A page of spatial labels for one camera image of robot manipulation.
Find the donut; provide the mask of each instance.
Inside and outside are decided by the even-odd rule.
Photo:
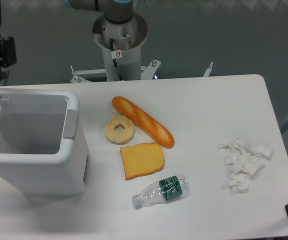
[[[105,137],[113,144],[126,144],[133,138],[135,131],[134,123],[125,116],[116,116],[111,118],[105,125]]]

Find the black cable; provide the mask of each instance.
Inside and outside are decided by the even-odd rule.
[[[114,40],[111,38],[110,39],[110,52],[113,52],[114,51]],[[122,75],[119,73],[119,70],[118,70],[118,65],[117,65],[117,61],[115,58],[113,58],[113,63],[114,63],[114,66],[116,68],[116,71],[117,71],[117,74],[118,74],[118,77],[119,77],[119,80],[122,81],[123,80],[123,77]]]
[[[8,79],[8,76],[9,76],[9,70],[7,70],[7,77],[6,77],[6,80],[5,80],[5,82],[4,82],[4,86],[6,86],[6,83],[7,83],[7,79]]]

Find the bread slice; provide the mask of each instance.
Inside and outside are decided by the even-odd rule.
[[[165,164],[161,146],[155,142],[120,148],[125,180],[161,171]]]

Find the crumpled tissue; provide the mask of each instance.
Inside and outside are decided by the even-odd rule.
[[[218,149],[231,150],[225,163],[231,173],[228,187],[234,195],[247,192],[249,177],[262,169],[273,153],[271,146],[251,145],[237,138],[221,144]]]

